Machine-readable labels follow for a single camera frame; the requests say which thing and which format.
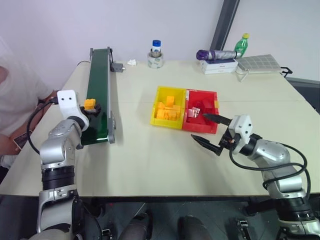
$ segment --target green conveyor belt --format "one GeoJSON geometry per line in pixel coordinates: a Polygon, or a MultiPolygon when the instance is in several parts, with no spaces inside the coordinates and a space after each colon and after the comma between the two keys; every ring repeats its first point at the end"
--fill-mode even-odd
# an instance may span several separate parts
{"type": "Polygon", "coordinates": [[[91,69],[88,82],[87,99],[96,99],[101,112],[98,116],[89,115],[89,128],[82,133],[82,145],[108,141],[108,77],[110,76],[110,48],[95,49],[91,57],[91,69]]]}

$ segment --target blue lid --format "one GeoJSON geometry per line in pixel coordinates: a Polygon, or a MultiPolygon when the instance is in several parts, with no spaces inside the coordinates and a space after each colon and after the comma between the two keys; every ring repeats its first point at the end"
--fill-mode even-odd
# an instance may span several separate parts
{"type": "Polygon", "coordinates": [[[152,41],[152,46],[154,46],[154,47],[160,47],[160,46],[161,46],[161,41],[160,41],[160,40],[153,40],[153,41],[152,41]]]}

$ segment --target plastic bin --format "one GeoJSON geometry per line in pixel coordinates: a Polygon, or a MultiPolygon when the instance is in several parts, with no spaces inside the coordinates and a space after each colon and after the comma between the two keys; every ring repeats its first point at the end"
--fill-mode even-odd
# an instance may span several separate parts
{"type": "Polygon", "coordinates": [[[172,129],[182,129],[186,104],[186,92],[184,88],[159,86],[152,107],[150,124],[172,129]],[[158,103],[167,101],[167,96],[174,96],[174,104],[180,105],[180,117],[177,120],[157,119],[158,103]]]}
{"type": "Polygon", "coordinates": [[[218,108],[218,97],[215,91],[187,89],[182,130],[197,133],[215,134],[217,132],[218,124],[206,119],[203,116],[203,113],[219,114],[218,108]],[[198,117],[188,117],[188,109],[192,109],[192,107],[195,106],[200,108],[198,117]]]}

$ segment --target green bottle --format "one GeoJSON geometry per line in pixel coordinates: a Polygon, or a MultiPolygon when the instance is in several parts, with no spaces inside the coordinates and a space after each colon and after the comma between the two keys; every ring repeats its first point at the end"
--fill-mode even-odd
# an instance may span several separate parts
{"type": "Polygon", "coordinates": [[[243,34],[242,39],[238,41],[234,47],[234,51],[241,54],[240,57],[242,57],[245,54],[245,51],[247,50],[249,37],[249,33],[243,34]]]}

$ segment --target white box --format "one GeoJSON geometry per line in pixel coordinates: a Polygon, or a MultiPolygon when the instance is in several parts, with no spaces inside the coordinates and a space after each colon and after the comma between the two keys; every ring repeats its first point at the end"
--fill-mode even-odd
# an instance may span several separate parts
{"type": "Polygon", "coordinates": [[[228,69],[238,66],[238,62],[235,59],[225,59],[225,60],[201,60],[201,68],[204,70],[219,70],[219,69],[228,69]]]}
{"type": "Polygon", "coordinates": [[[223,74],[223,73],[233,73],[236,70],[236,68],[237,66],[221,68],[221,69],[213,69],[213,70],[205,70],[204,68],[201,68],[201,70],[204,74],[223,74]]]}

